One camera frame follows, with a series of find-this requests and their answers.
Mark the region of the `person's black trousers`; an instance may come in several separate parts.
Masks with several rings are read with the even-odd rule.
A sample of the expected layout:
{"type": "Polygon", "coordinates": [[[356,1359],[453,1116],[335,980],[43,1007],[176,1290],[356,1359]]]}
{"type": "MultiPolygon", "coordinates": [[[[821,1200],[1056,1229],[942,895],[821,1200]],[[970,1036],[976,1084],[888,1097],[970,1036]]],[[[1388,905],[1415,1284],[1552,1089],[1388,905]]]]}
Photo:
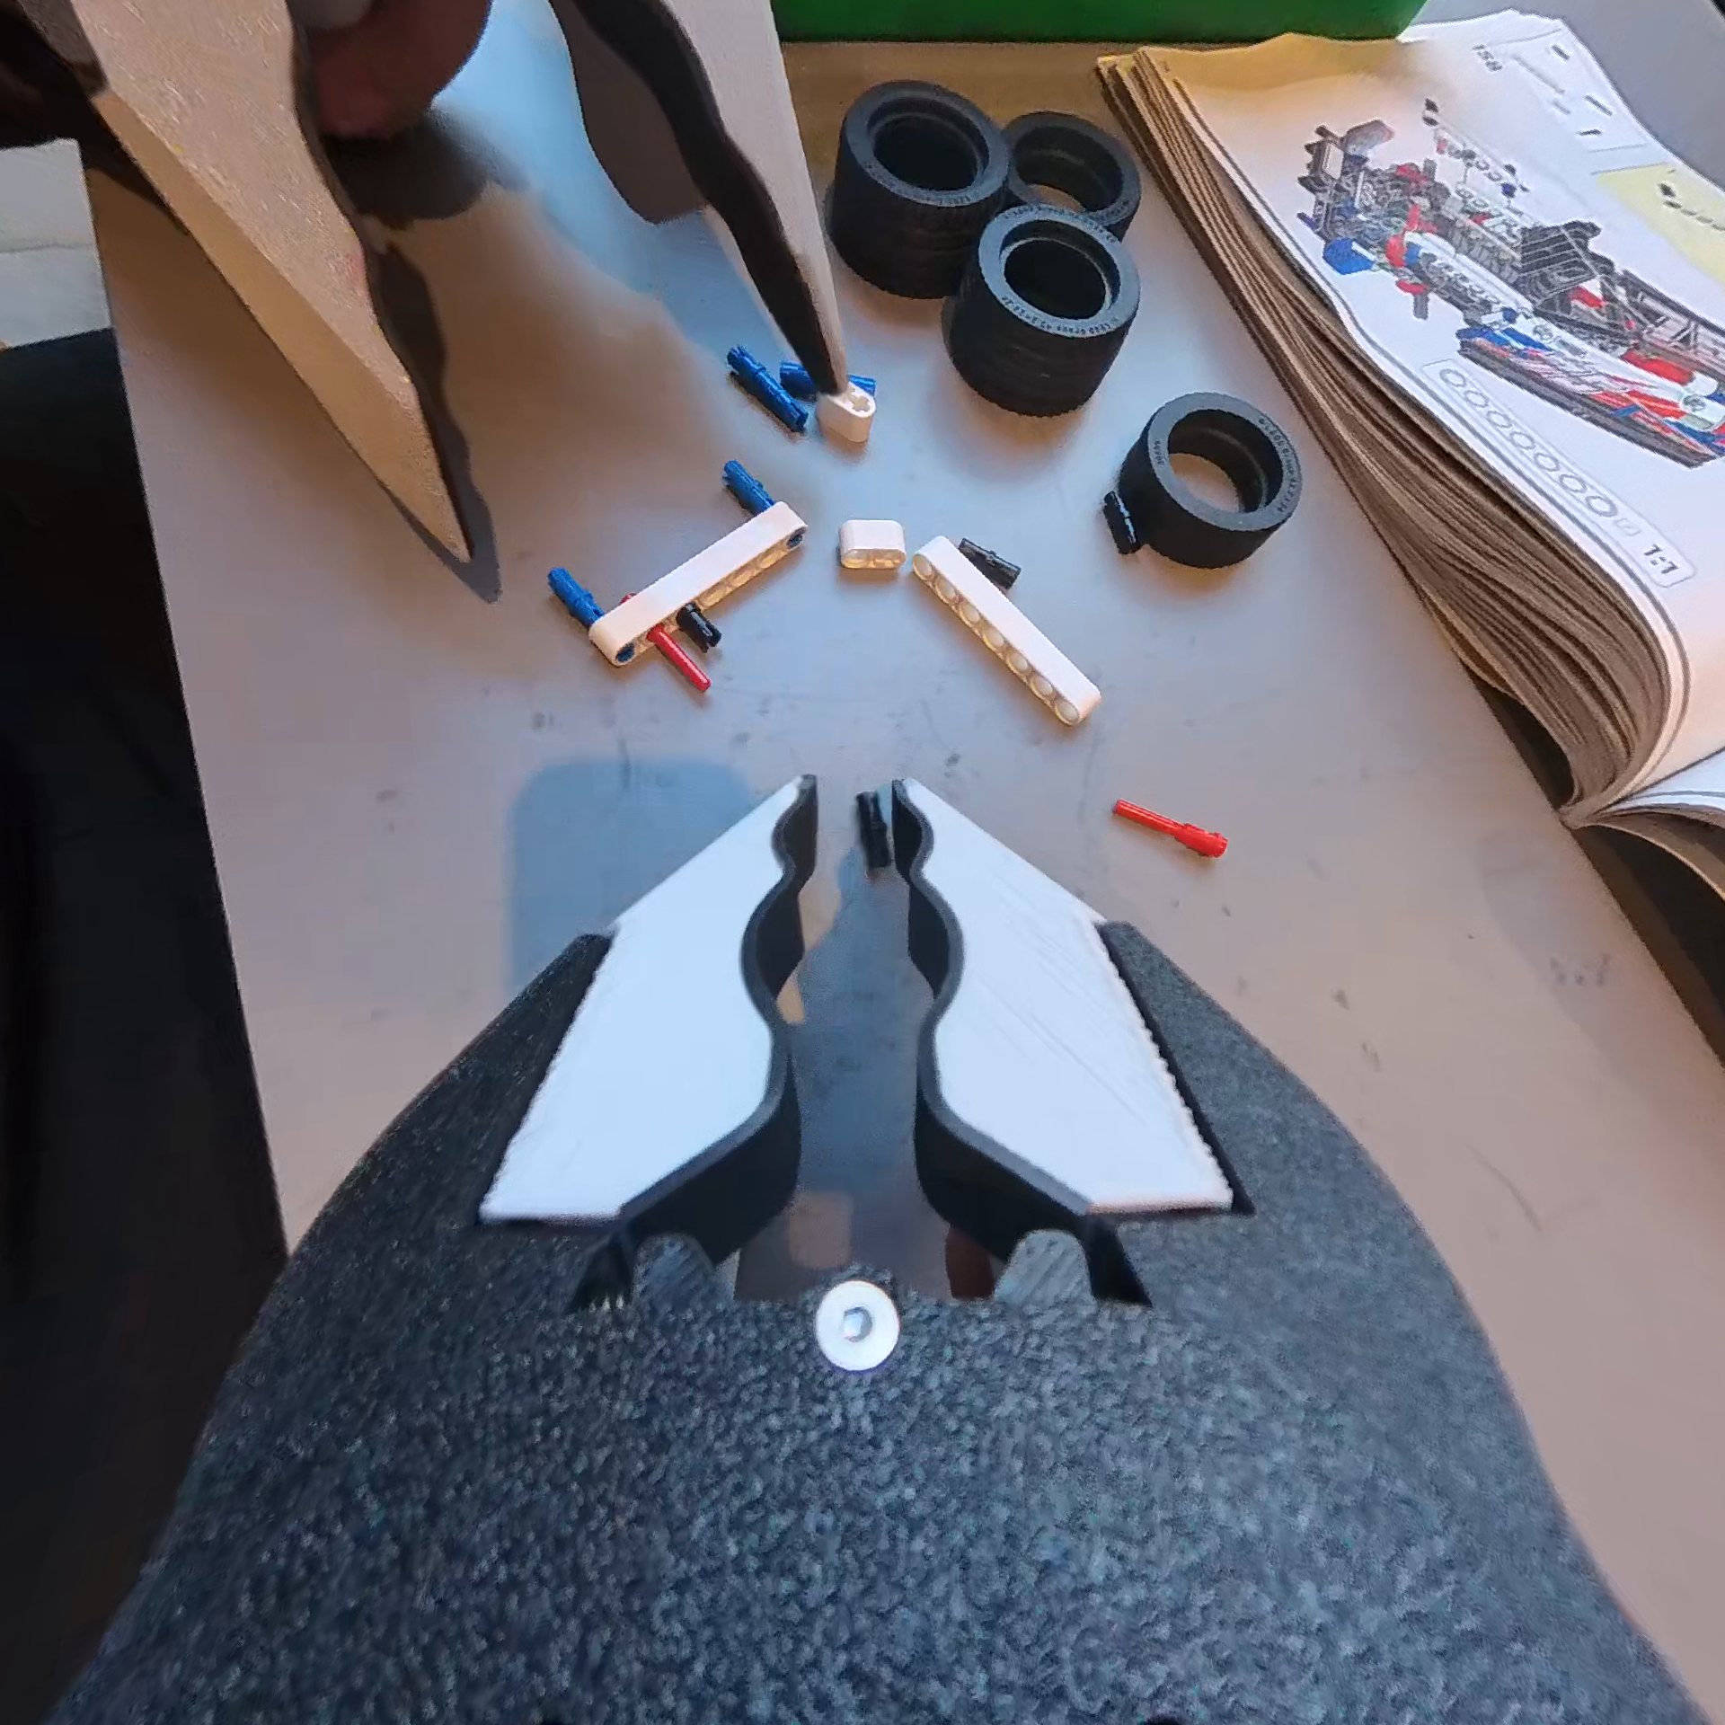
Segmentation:
{"type": "Polygon", "coordinates": [[[0,355],[0,1720],[162,1536],[285,1219],[114,335],[0,355]]]}

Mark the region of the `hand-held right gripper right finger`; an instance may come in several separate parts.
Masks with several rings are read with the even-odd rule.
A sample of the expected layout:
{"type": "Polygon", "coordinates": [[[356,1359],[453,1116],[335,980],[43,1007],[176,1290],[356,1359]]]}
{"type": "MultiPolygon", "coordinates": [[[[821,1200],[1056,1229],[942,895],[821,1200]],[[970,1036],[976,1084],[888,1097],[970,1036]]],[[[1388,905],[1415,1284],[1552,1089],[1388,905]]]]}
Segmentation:
{"type": "Polygon", "coordinates": [[[916,1054],[916,1174],[984,1258],[1069,1237],[1129,1266],[1129,1223],[1228,1219],[1237,1180],[1105,920],[921,783],[888,786],[916,1054]]]}

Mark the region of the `black rubber toy tire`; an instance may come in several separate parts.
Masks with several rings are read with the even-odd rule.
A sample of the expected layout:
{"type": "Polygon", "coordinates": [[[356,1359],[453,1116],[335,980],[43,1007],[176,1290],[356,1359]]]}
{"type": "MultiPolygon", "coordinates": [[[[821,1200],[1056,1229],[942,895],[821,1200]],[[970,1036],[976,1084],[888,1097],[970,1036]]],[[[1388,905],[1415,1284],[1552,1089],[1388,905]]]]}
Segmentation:
{"type": "Polygon", "coordinates": [[[878,288],[951,294],[1007,211],[1007,125],[970,99],[888,78],[837,132],[827,239],[878,288]]]}
{"type": "Polygon", "coordinates": [[[1261,407],[1181,393],[1137,427],[1112,487],[1137,542],[1185,567],[1237,567],[1303,506],[1303,452],[1261,407]],[[1199,497],[1177,462],[1219,464],[1237,499],[1199,497]]]}
{"type": "Polygon", "coordinates": [[[1147,199],[1131,149],[1085,114],[1017,114],[1007,120],[1007,199],[1011,204],[1065,204],[1129,236],[1147,199]]]}
{"type": "Polygon", "coordinates": [[[1024,415],[1097,399],[1137,320],[1137,267],[1117,236],[1065,204],[984,220],[942,308],[956,373],[1024,415]]]}

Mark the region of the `person's left hand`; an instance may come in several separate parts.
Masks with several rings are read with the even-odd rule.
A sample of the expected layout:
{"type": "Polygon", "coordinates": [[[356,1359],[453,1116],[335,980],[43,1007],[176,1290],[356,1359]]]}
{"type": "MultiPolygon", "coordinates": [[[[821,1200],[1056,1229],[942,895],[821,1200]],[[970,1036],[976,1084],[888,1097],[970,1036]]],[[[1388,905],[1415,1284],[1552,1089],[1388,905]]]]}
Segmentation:
{"type": "Polygon", "coordinates": [[[308,43],[317,125],[396,137],[473,58],[490,0],[293,0],[308,43]]]}

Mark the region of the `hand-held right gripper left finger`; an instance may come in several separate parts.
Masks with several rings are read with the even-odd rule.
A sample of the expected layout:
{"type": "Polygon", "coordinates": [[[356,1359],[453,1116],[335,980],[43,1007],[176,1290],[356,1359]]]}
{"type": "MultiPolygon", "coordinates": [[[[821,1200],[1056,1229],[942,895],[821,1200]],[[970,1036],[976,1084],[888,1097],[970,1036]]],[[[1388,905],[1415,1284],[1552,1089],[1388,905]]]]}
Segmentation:
{"type": "Polygon", "coordinates": [[[781,984],[806,960],[815,777],[787,783],[604,933],[480,1223],[587,1229],[633,1258],[688,1237],[715,1266],[798,1183],[781,984]]]}

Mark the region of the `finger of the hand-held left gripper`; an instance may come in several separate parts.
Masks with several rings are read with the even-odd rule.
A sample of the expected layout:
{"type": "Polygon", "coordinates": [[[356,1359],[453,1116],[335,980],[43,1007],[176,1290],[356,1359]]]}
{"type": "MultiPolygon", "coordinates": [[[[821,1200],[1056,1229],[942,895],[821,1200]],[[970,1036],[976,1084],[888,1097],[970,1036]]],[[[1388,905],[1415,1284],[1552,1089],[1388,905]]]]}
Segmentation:
{"type": "Polygon", "coordinates": [[[766,0],[554,0],[583,125],[645,224],[715,211],[766,320],[847,393],[821,211],[766,0]]]}
{"type": "Polygon", "coordinates": [[[435,381],[387,315],[387,254],[308,114],[285,0],[74,0],[69,58],[152,192],[204,248],[406,519],[473,564],[473,506],[435,381]]]}

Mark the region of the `open instruction booklet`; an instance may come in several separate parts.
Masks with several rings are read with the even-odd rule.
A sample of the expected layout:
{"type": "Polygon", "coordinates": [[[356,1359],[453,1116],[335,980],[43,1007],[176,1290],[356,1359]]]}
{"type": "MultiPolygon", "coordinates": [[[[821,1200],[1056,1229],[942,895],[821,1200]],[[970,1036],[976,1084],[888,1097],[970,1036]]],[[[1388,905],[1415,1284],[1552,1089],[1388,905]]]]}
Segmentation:
{"type": "Polygon", "coordinates": [[[1560,18],[1131,45],[1097,78],[1575,830],[1725,891],[1718,187],[1560,18]]]}

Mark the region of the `grey desk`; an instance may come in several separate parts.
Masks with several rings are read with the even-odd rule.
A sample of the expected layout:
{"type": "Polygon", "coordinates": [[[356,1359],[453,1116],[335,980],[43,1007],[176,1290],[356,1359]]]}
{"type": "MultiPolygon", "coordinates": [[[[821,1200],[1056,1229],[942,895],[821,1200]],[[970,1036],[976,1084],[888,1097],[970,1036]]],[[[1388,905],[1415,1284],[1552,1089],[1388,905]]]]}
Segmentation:
{"type": "Polygon", "coordinates": [[[285,1239],[382,1128],[575,940],[815,777],[798,1036],[806,1190],[766,1266],[938,1290],[907,1170],[921,974],[854,790],[921,777],[1150,933],[1388,1170],[1477,1307],[1583,1536],[1718,1720],[1718,1061],[1208,267],[1137,204],[1137,325],[1080,415],[979,407],[938,303],[837,267],[878,373],[863,452],[726,373],[781,355],[722,236],[643,224],[594,163],[554,4],[499,4],[435,125],[356,181],[428,288],[490,506],[483,596],[398,519],[170,211],[93,178],[179,703],[204,786],[285,1239]],[[1303,506],[1237,567],[1117,554],[1104,497],[1156,407],[1237,393],[1303,506]],[[806,542],[726,593],[688,689],[604,609],[751,517],[806,542]],[[896,573],[837,564],[900,519],[896,573]],[[921,587],[925,538],[1024,564],[1011,603],[1104,689],[1065,727],[921,587]],[[1225,861],[1112,819],[1219,830],[1225,861]]]}

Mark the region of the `white toy beam with pins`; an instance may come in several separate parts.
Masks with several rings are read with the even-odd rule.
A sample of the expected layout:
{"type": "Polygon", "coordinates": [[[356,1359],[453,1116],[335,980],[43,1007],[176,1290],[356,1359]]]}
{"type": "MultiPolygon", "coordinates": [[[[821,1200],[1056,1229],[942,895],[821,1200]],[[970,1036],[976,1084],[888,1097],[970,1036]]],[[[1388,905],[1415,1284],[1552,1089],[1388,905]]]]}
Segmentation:
{"type": "Polygon", "coordinates": [[[643,593],[618,596],[587,625],[587,644],[601,657],[621,665],[658,625],[672,625],[684,603],[715,609],[726,593],[778,567],[787,552],[806,542],[806,519],[787,499],[766,499],[706,552],[684,554],[643,593]]]}

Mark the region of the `long white toy beam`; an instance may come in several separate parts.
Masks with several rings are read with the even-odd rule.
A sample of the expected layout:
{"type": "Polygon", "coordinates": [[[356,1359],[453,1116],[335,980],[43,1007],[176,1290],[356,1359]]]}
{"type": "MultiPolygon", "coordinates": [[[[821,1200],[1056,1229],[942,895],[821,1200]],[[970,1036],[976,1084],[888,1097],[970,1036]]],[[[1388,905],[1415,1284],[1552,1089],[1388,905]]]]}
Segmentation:
{"type": "Polygon", "coordinates": [[[1085,727],[1097,715],[1104,689],[951,538],[925,538],[916,573],[1056,719],[1085,727]]]}

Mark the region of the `green plastic box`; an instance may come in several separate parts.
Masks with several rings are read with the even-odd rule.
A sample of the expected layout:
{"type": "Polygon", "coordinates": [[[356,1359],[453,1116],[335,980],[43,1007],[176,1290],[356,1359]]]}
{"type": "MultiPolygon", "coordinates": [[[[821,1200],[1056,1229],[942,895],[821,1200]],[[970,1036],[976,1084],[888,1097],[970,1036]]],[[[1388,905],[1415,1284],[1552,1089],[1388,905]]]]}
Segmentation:
{"type": "Polygon", "coordinates": [[[1264,43],[1400,37],[1421,0],[778,0],[781,43],[1264,43]]]}

